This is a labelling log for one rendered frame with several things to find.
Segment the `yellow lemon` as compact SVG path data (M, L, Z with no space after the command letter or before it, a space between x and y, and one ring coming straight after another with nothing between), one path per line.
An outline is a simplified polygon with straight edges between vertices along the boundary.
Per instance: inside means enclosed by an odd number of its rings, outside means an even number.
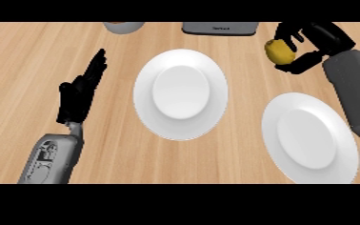
M265 55L276 65L286 65L295 59L295 52L290 50L282 39L271 39L264 44Z

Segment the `white round plate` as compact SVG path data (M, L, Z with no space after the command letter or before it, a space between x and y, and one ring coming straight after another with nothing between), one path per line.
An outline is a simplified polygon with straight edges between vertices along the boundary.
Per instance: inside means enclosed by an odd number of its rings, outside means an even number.
M313 96L288 92L261 117L264 146L295 183L350 183L358 170L357 144L335 110Z
M200 137L226 105L226 75L203 53L175 49L149 60L134 81L134 110L152 133L178 141Z

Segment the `grey round bowl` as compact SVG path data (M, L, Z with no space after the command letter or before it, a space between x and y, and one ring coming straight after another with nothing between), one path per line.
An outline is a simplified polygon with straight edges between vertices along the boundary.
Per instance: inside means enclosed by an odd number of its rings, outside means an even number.
M106 29L115 34L128 34L137 31L143 22L105 22Z

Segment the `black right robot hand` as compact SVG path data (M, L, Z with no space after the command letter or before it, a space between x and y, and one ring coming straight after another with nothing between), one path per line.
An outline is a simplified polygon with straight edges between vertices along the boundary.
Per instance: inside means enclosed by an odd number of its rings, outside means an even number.
M292 52L296 52L296 47L290 38L299 42L308 39L316 46L316 51L304 53L289 64L276 66L277 70L292 74L302 73L319 64L324 55L333 56L355 46L355 42L332 22L282 22L274 38L285 41Z

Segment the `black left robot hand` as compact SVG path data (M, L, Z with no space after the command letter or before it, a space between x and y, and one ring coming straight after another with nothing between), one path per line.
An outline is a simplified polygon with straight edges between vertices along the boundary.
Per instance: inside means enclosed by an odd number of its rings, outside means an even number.
M90 61L84 74L72 83L63 82L59 85L60 105L56 122L81 123L87 117L94 91L97 89L103 72L106 69L105 49L100 49Z

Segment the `grey flat appliance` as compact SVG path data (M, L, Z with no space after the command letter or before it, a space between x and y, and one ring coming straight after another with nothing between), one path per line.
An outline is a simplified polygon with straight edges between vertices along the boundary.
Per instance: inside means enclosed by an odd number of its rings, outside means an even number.
M183 32L196 35L251 36L257 22L184 22Z

